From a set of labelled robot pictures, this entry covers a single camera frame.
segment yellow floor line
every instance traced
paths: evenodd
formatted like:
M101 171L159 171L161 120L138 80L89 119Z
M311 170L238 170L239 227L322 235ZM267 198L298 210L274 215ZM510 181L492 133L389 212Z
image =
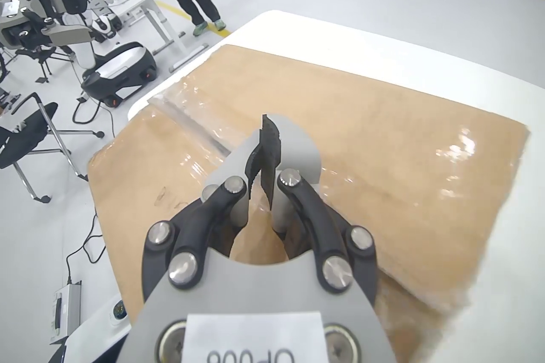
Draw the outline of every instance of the yellow floor line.
M163 3L162 1L155 1L155 2L159 7L162 7L163 9L167 9L168 11L171 11L172 13L175 13L176 15L180 15L181 17L184 17L186 20L191 20L191 17L187 15L182 9L171 6L170 4L167 4L167 3ZM208 23L208 28L210 28L210 30L214 32L214 34L218 34L220 37L223 37L223 38L225 38L226 36L230 34L230 32L227 29L224 29L223 31L218 31L216 29L216 26L214 26L214 23Z

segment chair leg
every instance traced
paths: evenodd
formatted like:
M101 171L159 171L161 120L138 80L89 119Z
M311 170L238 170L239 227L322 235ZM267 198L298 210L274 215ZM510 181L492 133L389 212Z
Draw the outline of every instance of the chair leg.
M49 130L51 131L51 134L55 137L55 140L57 140L57 143L59 143L59 147L60 149L62 150L63 154L64 154L64 157L66 157L66 160L68 160L68 164L72 167L72 169L74 170L74 172L76 173L76 176L78 176L80 179L83 179L83 180L89 180L88 177L83 174L81 174L80 170L78 170L76 164L74 163L74 161L72 161L72 157L70 157L70 151L68 151L68 149L66 149L66 146L64 145L64 142L60 139L60 135L59 133L57 132L57 130L55 129L55 126L53 125L53 122L51 121L51 118L49 118L49 116L47 116L47 112L45 111L45 108L43 106L43 104L38 104L38 107L41 111L41 114L43 115L43 119L46 120L47 122L47 125L49 126Z
M99 130L98 132L94 132L93 130L60 130L57 129L57 134L59 135L94 135L98 138L104 138L104 132Z
M42 204L47 204L49 203L49 201L51 201L51 198L49 196L37 197L36 192L31 187L29 180L26 178L25 174L23 173L23 171L21 170L21 167L19 166L17 162L13 164L13 167L15 168L15 171L17 171L17 174L19 175L21 182L23 183L23 185L27 189L27 192L29 192L33 200L41 202Z
M36 155L36 154L53 154L56 152L60 152L62 154L62 149L38 149L34 151L30 151L27 155Z
M47 79L47 75L45 74L45 68L43 67L43 62L40 62L40 67L41 67L41 72L43 73L43 78L39 77L38 79L36 79L36 82L37 83L44 83L44 82L49 83L49 79Z

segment white table leg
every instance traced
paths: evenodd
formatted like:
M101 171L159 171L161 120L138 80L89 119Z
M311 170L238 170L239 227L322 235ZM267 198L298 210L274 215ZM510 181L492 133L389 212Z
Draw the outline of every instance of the white table leg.
M159 9L159 6L156 5L155 1L154 0L147 0L143 5L142 5L142 9L144 10L144 12L146 13L146 16L150 19L151 23L154 25L154 27L160 31L159 34L161 35L161 37L163 38L163 40L165 40L165 45L163 45L160 49L164 49L166 48L166 46L168 46L169 44L171 44L173 41L176 42L176 44L178 45L181 53L183 55L185 55L185 58L183 58L182 60L176 62L174 65L172 65L170 68L169 68L169 71L171 73L174 73L177 69L179 69L180 67L183 67L183 65L185 65L187 62L189 62L190 60L192 60L196 55L200 54L202 51L204 51L206 48L208 48L208 43L203 43L202 45L199 45L197 46L197 48L191 50L191 51L188 51L187 48L185 47L185 45L183 44L183 42L181 41L181 37L183 35L185 35L185 32L181 32L180 34L178 34L174 28L172 27L172 25L169 23L169 21L166 19L165 15L162 13L161 9ZM169 35L173 38L173 40L170 40L168 43L167 40L168 38L166 37L165 33L162 31L161 29L161 26L159 26L157 24L157 22L155 21L155 19L152 20L152 15L150 13L150 11L154 11L155 14L157 15L157 18L159 19L159 21L161 21L161 24L163 25L163 27L165 28L165 30L169 33Z
M161 26L158 25L157 21L155 21L155 18L153 17L152 13L150 10L148 10L146 7L142 6L142 10L144 11L144 15L148 18L149 22L152 24L152 26L156 29L156 31L159 33L159 35L161 36L161 38L163 39L163 41L165 42L165 44L159 46L157 49L154 49L152 51L152 55L156 55L158 53L160 53L162 50L164 50L167 46L171 45L172 43L174 43L174 40L170 39L167 37L167 35L165 34L165 32L163 32Z
M153 24L154 28L156 28L156 30L158 31L161 38L165 41L165 44L161 48L158 49L158 52L162 51L164 48L169 46L169 44L172 44L173 42L176 42L176 44L178 45L178 48L180 49L180 51L183 52L183 54L187 53L187 48L185 47L185 45L181 41L181 37L183 37L185 35L185 32L180 32L180 33L175 32L174 28L169 23L169 21L166 19L165 15L162 13L161 9L159 9L159 6L156 5L154 0L147 0L142 5L142 10L144 10L144 13L146 14L146 17L148 17L150 22ZM155 12L155 15L157 15L157 18L159 19L159 21L161 21L161 24L163 25L163 27L165 28L167 33L171 36L172 40L169 40L169 38L165 35L165 32L163 32L161 26L159 26L157 24L157 22L155 21L155 19L151 15L151 11Z

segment cardboard sheet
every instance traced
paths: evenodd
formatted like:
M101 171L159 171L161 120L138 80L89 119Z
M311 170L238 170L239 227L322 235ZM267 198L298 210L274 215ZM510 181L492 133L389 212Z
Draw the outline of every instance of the cardboard sheet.
M383 271L376 311L400 363L420 355L462 305L527 137L523 124L306 62L223 46L169 89L243 137L261 114L289 116L317 144L327 202L374 235ZM197 198L214 169L202 147L154 106L89 165L113 271L131 320L142 307L148 228ZM231 258L285 258L254 208Z

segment green shoe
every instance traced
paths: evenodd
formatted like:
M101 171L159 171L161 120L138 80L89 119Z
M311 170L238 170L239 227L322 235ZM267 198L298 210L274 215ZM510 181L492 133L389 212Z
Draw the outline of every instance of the green shoe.
M208 23L205 21L204 23L201 23L197 26L195 26L195 29L193 29L193 35L195 37L198 37L201 35L206 29L208 28Z
M218 31L223 31L227 27L222 19L214 21L214 26L216 26L216 29L218 29Z

